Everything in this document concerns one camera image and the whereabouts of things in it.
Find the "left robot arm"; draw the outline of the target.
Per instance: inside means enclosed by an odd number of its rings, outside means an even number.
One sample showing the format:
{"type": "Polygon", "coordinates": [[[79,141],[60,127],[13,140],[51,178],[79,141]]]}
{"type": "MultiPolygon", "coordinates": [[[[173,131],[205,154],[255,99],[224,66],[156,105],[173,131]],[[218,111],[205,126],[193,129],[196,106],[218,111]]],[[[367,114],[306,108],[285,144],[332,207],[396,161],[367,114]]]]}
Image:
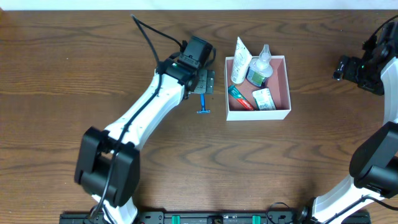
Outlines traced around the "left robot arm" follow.
{"type": "Polygon", "coordinates": [[[105,223],[133,223],[132,196],[140,179],[140,151],[158,124],[189,94],[211,94],[216,49],[193,36],[180,51],[158,63],[142,96],[104,130],[90,127],[83,135],[75,182],[96,201],[86,223],[99,213],[105,223]]]}

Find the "green toothpaste tube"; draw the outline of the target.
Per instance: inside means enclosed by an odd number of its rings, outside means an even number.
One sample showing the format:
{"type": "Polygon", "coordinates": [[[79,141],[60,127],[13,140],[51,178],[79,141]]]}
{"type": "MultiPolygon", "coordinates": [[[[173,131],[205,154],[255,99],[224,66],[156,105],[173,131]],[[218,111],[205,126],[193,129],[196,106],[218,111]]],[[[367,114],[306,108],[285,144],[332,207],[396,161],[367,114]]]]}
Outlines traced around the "green toothpaste tube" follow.
{"type": "Polygon", "coordinates": [[[249,111],[254,111],[254,106],[242,95],[242,93],[234,86],[231,85],[228,87],[228,93],[239,102],[239,104],[245,109],[249,111]]]}

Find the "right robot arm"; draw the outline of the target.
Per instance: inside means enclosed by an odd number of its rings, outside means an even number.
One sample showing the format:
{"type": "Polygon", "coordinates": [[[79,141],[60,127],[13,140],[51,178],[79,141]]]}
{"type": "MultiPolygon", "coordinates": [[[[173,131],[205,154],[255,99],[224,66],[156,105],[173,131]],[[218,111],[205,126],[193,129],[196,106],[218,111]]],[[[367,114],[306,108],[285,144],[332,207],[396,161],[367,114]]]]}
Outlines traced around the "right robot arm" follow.
{"type": "Polygon", "coordinates": [[[384,97],[382,127],[354,152],[349,174],[298,212],[296,223],[369,223],[357,212],[370,203],[396,211],[385,199],[397,195],[397,21],[387,20],[363,43],[361,58],[342,56],[335,80],[349,80],[384,97]]]}

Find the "blue disposable razor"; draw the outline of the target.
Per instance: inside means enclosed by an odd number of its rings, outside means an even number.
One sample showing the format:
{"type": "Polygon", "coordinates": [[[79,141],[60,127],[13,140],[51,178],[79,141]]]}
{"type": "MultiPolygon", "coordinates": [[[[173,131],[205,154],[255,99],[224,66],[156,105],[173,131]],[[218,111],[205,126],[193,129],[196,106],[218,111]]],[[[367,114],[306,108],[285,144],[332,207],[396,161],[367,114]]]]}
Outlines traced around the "blue disposable razor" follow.
{"type": "Polygon", "coordinates": [[[200,95],[200,102],[201,102],[201,110],[197,111],[197,114],[208,114],[211,111],[206,109],[206,103],[205,103],[205,94],[202,93],[200,95]]]}

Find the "small white green packet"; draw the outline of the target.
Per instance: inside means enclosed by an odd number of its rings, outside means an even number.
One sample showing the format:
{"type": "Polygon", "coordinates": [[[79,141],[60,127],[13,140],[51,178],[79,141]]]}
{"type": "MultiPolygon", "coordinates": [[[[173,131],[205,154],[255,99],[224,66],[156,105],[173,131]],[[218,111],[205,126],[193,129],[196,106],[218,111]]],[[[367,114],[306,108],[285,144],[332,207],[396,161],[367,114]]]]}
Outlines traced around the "small white green packet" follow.
{"type": "Polygon", "coordinates": [[[252,96],[260,111],[276,110],[270,89],[263,88],[256,90],[252,92],[252,96]]]}

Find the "white lotion tube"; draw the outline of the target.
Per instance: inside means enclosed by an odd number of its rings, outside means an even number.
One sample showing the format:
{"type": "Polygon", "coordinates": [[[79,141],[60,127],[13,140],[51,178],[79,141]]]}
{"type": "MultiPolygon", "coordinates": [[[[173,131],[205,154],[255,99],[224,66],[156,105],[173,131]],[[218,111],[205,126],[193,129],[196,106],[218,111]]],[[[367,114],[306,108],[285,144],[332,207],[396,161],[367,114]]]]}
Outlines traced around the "white lotion tube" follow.
{"type": "Polygon", "coordinates": [[[237,38],[236,50],[234,53],[233,68],[231,73],[231,81],[240,85],[246,78],[246,72],[252,60],[252,55],[248,48],[244,45],[240,37],[237,38]]]}

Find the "clear pump bottle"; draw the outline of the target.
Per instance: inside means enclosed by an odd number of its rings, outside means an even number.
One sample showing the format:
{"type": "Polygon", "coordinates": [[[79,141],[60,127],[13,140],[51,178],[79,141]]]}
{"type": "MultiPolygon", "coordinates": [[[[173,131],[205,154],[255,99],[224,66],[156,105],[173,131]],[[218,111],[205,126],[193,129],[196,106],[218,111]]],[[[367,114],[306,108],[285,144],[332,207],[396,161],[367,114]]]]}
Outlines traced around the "clear pump bottle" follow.
{"type": "Polygon", "coordinates": [[[246,79],[254,86],[262,87],[273,74],[271,66],[271,51],[268,44],[265,44],[258,58],[253,58],[249,64],[246,79]]]}

